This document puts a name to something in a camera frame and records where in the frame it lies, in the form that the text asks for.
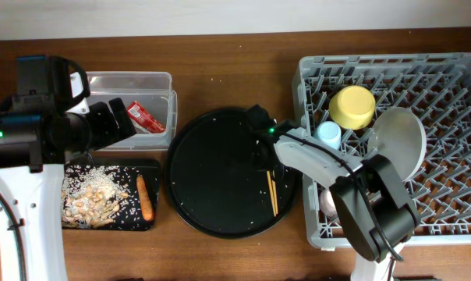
brown wooden surface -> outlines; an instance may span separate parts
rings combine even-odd
[[[303,56],[420,52],[471,52],[471,28],[3,41],[0,101],[16,89],[16,56],[51,54],[87,71],[169,72],[179,97],[179,128],[228,105],[258,103],[271,116],[293,118],[291,80]],[[161,162],[166,156],[145,155]],[[308,244],[301,198],[266,233],[221,240],[186,225],[161,189],[156,223],[143,233],[64,230],[69,280],[320,279],[346,276],[354,266],[353,250],[322,252]],[[397,264],[396,276],[471,280],[471,246],[407,247],[402,253],[406,262]]]

white wall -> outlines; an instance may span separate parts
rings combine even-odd
[[[0,40],[471,27],[471,0],[0,0]]]

clear plastic container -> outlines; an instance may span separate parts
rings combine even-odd
[[[165,151],[175,136],[177,99],[172,76],[162,72],[88,72],[91,95],[88,105],[121,98],[126,107],[138,101],[166,130],[136,135],[101,151]]]

yellow cup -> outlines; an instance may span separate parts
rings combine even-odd
[[[348,86],[329,103],[331,118],[345,129],[358,130],[369,125],[376,110],[374,96],[365,87]]]

plastic bin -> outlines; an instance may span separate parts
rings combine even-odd
[[[110,145],[101,151],[165,151],[176,132],[177,97],[172,76],[162,72],[88,72],[91,95],[88,105],[121,98],[126,107],[138,101],[161,125],[163,133],[144,133]]]
[[[303,58],[292,82],[296,121],[313,133],[331,120],[332,96],[350,85],[373,93],[374,120],[390,107],[401,106],[424,125],[427,153],[418,172],[405,182],[422,222],[407,245],[471,244],[471,53]],[[369,158],[372,133],[369,127],[342,130],[340,150]],[[308,241],[328,251],[351,247],[338,217],[320,211],[323,189],[303,177]]]

